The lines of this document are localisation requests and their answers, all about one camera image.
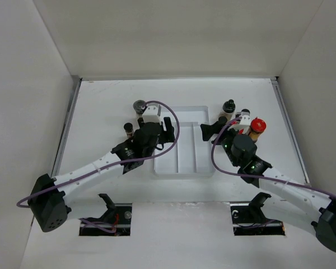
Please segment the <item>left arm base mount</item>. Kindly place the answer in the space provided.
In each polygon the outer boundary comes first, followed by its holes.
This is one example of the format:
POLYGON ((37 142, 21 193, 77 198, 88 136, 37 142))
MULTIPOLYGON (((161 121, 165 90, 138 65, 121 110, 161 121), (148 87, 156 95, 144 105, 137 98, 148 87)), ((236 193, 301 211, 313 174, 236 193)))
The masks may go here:
POLYGON ((105 203, 105 211, 99 217, 81 220, 79 236, 130 236, 133 205, 114 203, 103 193, 99 197, 105 203))

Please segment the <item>grey-lid white powder shaker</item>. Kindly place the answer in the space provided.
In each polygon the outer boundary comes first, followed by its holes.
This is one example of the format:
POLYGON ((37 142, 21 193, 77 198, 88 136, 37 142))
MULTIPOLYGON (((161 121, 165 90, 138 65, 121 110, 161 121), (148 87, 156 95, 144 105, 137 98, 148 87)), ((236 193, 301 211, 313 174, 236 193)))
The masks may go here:
POLYGON ((143 113, 146 109, 146 102, 144 100, 137 100, 133 103, 133 109, 136 113, 137 119, 143 118, 143 113))

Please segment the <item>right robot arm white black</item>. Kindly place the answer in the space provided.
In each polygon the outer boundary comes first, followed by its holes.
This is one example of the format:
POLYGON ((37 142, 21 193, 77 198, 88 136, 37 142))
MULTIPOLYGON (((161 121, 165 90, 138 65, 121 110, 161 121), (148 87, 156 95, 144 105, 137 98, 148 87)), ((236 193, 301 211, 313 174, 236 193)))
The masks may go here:
POLYGON ((200 128, 203 141, 222 146, 231 164, 238 168, 236 176, 261 190, 248 205, 252 220, 289 223, 336 253, 336 194, 299 184, 258 157, 256 144, 241 133, 241 118, 227 121, 221 117, 200 128))

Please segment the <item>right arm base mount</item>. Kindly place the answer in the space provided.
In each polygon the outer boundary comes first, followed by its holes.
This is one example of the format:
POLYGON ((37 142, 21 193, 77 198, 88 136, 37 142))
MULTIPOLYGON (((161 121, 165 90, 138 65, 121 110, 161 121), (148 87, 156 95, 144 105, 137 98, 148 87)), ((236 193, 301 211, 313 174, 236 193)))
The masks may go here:
POLYGON ((271 195, 260 192, 249 202, 230 203, 235 236, 285 236, 283 222, 268 219, 262 212, 264 202, 270 198, 271 195))

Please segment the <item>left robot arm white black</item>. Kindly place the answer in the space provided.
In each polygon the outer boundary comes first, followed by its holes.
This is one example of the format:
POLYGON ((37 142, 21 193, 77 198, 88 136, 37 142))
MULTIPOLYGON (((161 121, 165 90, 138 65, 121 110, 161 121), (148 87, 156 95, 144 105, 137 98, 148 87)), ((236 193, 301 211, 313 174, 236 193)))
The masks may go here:
POLYGON ((180 135, 179 123, 169 117, 162 122, 140 121, 133 136, 116 145, 104 156, 72 172, 54 178, 44 174, 36 180, 27 204, 45 233, 59 228, 72 217, 73 200, 85 190, 100 184, 103 176, 119 177, 174 147, 180 135))

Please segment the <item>red-lid sauce jar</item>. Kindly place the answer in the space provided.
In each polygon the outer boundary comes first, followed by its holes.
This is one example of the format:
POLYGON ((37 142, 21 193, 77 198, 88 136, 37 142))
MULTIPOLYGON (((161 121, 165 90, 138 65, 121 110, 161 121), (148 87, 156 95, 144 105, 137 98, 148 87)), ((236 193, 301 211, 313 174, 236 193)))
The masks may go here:
POLYGON ((267 128, 267 124, 264 120, 260 118, 254 118, 249 127, 248 136, 252 139, 254 143, 258 141, 259 136, 264 133, 267 128))

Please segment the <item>small black-cap spice bottle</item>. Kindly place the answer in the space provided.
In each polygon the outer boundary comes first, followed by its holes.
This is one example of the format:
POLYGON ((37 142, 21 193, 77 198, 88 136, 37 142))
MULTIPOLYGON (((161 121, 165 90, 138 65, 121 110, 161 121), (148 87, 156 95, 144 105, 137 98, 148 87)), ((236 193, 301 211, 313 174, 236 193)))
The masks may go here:
POLYGON ((128 122, 124 124, 123 128, 124 128, 125 134, 127 135, 127 138, 128 139, 132 138, 134 135, 133 125, 128 122))

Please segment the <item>black-top clear dispenser jar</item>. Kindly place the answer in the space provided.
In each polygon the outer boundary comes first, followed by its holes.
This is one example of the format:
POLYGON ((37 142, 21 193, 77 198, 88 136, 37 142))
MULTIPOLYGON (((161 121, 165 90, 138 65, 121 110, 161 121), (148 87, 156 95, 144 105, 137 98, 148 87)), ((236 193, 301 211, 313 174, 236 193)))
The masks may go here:
POLYGON ((224 102, 219 117, 225 117, 228 121, 230 121, 235 113, 235 109, 236 109, 235 102, 233 99, 230 99, 224 102))

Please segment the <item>black-cap pepper spice bottle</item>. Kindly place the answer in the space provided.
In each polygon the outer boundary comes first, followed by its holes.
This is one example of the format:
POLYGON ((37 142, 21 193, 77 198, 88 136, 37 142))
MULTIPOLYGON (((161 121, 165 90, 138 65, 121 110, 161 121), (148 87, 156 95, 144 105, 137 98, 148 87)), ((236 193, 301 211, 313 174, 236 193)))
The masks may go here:
POLYGON ((250 115, 250 110, 249 109, 242 109, 240 112, 237 112, 235 114, 235 117, 237 118, 237 117, 242 117, 242 116, 245 116, 245 115, 247 115, 247 116, 250 115))

